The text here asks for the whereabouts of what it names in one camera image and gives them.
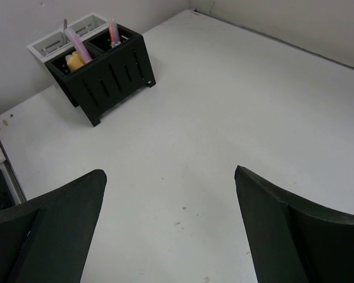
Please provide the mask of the orange yellow highlighter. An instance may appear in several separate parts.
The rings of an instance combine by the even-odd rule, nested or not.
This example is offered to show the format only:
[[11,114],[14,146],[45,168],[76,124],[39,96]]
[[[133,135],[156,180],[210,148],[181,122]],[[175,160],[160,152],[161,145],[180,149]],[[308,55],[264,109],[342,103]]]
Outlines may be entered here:
[[66,63],[71,72],[74,72],[85,65],[84,60],[81,58],[80,54],[77,51],[74,51],[70,55],[72,55],[72,57]]

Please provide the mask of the red highlighter pen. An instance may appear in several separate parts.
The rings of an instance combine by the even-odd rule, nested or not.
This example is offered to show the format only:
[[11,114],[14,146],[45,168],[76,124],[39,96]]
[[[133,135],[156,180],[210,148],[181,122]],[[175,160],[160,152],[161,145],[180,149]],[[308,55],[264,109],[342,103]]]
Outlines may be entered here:
[[113,47],[115,44],[113,19],[111,17],[109,17],[107,22],[108,22],[108,29],[109,29],[109,35],[110,35],[110,44]]

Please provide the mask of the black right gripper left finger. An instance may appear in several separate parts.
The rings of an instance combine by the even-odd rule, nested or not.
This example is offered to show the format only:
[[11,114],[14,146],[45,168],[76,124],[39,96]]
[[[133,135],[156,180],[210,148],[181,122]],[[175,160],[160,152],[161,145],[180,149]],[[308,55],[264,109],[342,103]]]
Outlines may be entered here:
[[106,184],[96,169],[18,205],[0,189],[0,282],[80,282]]

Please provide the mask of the orange highlighter pen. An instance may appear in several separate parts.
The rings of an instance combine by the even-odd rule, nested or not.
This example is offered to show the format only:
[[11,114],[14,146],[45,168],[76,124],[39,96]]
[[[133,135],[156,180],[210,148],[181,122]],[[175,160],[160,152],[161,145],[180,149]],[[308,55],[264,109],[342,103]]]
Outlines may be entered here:
[[112,30],[113,30],[113,43],[114,45],[120,44],[120,36],[115,19],[112,17]]

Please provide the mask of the pink purple highlighter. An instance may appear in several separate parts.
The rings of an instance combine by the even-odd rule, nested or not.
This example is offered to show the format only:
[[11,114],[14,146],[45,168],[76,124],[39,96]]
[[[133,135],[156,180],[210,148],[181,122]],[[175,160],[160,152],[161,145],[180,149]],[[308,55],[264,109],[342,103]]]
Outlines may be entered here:
[[73,29],[66,28],[64,33],[85,63],[93,60],[82,40]]

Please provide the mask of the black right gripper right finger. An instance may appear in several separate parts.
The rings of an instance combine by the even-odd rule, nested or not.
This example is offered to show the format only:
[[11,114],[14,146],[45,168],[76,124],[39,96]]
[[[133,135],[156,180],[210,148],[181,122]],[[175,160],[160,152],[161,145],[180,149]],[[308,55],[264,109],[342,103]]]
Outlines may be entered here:
[[354,215],[242,166],[234,179],[258,282],[354,282]]

